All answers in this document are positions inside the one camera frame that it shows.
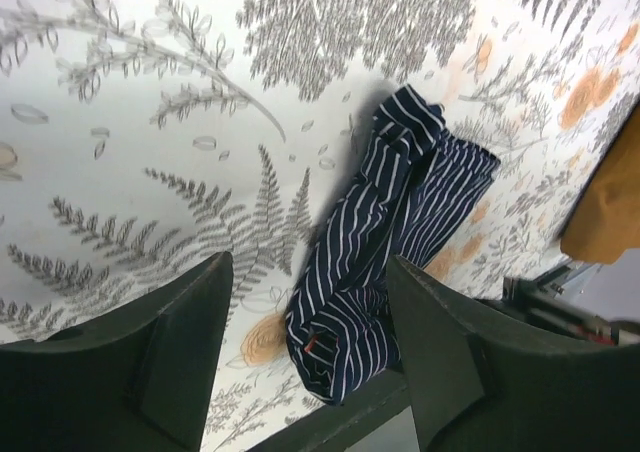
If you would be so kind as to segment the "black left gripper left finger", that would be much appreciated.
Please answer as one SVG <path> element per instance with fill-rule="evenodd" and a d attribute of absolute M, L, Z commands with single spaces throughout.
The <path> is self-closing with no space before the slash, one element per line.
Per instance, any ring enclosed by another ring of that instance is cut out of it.
<path fill-rule="evenodd" d="M 2 449 L 198 450 L 232 281 L 217 253 L 98 318 L 4 345 Z"/>

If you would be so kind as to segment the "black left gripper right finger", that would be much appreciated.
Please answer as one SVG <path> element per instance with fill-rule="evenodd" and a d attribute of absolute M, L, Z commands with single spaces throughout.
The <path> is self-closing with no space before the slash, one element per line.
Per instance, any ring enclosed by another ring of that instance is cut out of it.
<path fill-rule="evenodd" d="M 635 451 L 639 337 L 507 280 L 467 297 L 404 258 L 387 285 L 424 451 Z"/>

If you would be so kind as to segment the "navy striped underwear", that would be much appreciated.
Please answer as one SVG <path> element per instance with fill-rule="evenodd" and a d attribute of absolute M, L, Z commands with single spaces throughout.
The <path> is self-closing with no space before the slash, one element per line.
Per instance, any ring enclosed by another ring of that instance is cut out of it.
<path fill-rule="evenodd" d="M 338 405 L 400 361 L 386 282 L 395 256 L 427 266 L 493 184 L 499 159 L 453 135 L 404 86 L 373 115 L 367 150 L 318 234 L 285 315 L 306 390 Z"/>

